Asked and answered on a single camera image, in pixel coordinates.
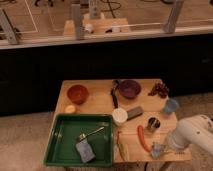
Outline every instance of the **gray floor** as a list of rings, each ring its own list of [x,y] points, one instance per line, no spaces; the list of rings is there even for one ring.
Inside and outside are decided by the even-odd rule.
[[[65,21],[71,19],[70,0],[54,0],[54,6],[48,6],[47,0],[40,0],[39,7],[34,6],[35,0],[17,0],[17,3],[2,3],[12,22],[22,32],[22,38],[38,38],[60,36],[63,33]],[[122,6],[115,11],[117,18],[127,18],[132,30],[162,28],[167,22],[172,5],[160,0],[146,2],[145,0],[116,0]],[[102,2],[101,10],[109,9]],[[106,18],[112,18],[109,12],[104,12]],[[213,25],[213,6],[209,0],[187,0],[184,2],[177,26]]]
[[[207,114],[213,118],[213,93],[175,97],[181,108],[178,119]],[[0,171],[61,171],[43,166],[43,157],[52,121],[51,112],[0,117]],[[195,145],[190,146],[193,159],[173,163],[169,171],[213,171],[213,157]],[[150,163],[157,171],[162,163]],[[72,171],[142,171],[144,163],[115,165],[109,169],[73,168]]]

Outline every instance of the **white cup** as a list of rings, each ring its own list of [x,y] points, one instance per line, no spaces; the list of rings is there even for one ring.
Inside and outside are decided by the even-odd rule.
[[[113,121],[117,126],[121,126],[127,121],[128,114],[126,110],[122,108],[116,108],[112,112]]]
[[[114,22],[112,25],[112,32],[113,33],[120,33],[121,27],[118,25],[118,23]]]
[[[86,24],[85,25],[85,31],[88,32],[89,34],[92,34],[94,32],[94,27],[92,24]]]

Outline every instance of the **table leg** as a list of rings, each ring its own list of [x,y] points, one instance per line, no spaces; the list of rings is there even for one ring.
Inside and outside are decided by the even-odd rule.
[[[165,162],[159,169],[159,171],[165,171],[169,168],[169,166],[172,164],[172,162]]]

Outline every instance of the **sponge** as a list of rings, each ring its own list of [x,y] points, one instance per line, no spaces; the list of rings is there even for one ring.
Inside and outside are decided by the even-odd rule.
[[[76,144],[76,149],[79,152],[83,163],[87,163],[95,158],[95,154],[86,138]]]

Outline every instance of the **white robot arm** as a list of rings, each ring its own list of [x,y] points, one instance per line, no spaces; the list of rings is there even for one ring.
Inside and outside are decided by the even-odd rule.
[[[206,115],[184,118],[167,136],[167,144],[176,151],[196,144],[213,155],[213,122]]]

